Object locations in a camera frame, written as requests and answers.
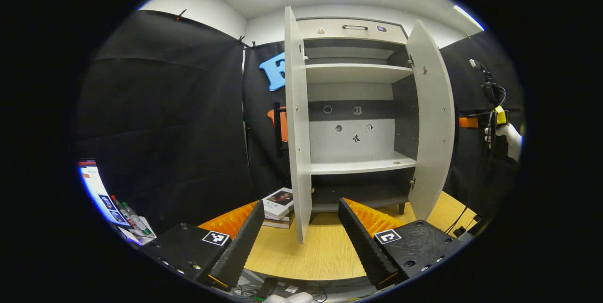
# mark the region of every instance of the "wooden table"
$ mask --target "wooden table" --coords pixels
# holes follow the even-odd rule
[[[464,204],[442,192],[427,222],[446,230],[459,217]],[[415,215],[407,204],[404,215],[398,215],[398,206],[379,211],[410,223]],[[467,209],[456,228],[467,227],[475,213]],[[341,226],[337,213],[313,213],[306,243],[297,241],[295,220],[290,229],[262,226],[245,268],[274,277],[326,281],[365,276],[360,259]]]

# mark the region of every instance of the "white shelf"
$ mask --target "white shelf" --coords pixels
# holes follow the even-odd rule
[[[308,83],[383,82],[392,84],[413,74],[409,67],[377,64],[311,64],[306,65]]]
[[[416,161],[396,151],[385,155],[383,159],[371,161],[348,161],[332,163],[311,163],[311,174],[347,174],[362,172],[379,172],[387,170],[396,170],[403,168],[412,168],[416,166]]]

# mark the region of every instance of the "stack of books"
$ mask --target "stack of books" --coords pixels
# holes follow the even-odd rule
[[[293,217],[293,193],[291,189],[281,188],[263,198],[264,222],[263,225],[275,228],[288,229],[291,227]]]

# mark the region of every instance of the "black curtain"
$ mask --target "black curtain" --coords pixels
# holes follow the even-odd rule
[[[283,41],[259,45],[245,49],[245,69],[243,75],[243,107],[247,130],[247,149],[253,182],[258,189],[258,197],[274,191],[291,188],[289,154],[278,154],[274,137],[274,126],[267,112],[278,101],[285,103],[285,87],[269,90],[268,77],[259,65],[285,51]]]
[[[243,45],[193,20],[136,11],[82,78],[77,145],[110,194],[157,233],[256,199],[245,156]]]
[[[492,110],[484,97],[481,84],[484,74],[469,65],[478,60],[492,73],[496,82],[506,88],[504,109],[509,110],[510,123],[517,129],[525,122],[523,90],[513,61],[491,32],[483,31],[440,49],[460,117]],[[511,159],[489,159],[485,153],[484,131],[459,127],[455,149],[444,191],[482,217],[492,217],[502,200],[514,188],[518,165]]]

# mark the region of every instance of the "open cabinet door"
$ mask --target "open cabinet door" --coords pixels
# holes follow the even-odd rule
[[[285,8],[285,97],[293,208],[297,220],[297,238],[303,244],[312,213],[310,121],[303,37],[291,7]]]
[[[407,41],[418,97],[418,152],[408,200],[416,219],[433,210],[450,168],[454,142],[454,103],[448,71],[424,24],[417,20]]]

